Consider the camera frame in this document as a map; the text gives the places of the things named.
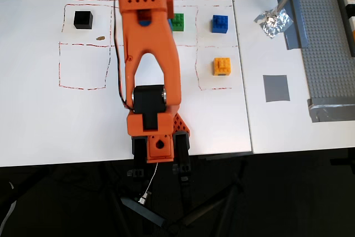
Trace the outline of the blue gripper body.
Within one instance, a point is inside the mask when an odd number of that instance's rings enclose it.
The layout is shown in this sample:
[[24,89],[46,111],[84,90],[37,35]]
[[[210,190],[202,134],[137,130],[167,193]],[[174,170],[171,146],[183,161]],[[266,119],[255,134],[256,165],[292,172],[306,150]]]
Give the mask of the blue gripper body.
[[[151,21],[144,21],[144,20],[139,21],[139,24],[140,24],[141,26],[143,26],[143,27],[149,26],[150,23],[151,23]],[[169,23],[169,26],[170,26],[171,31],[173,31],[172,20],[171,20],[171,19],[168,19],[168,23]]]

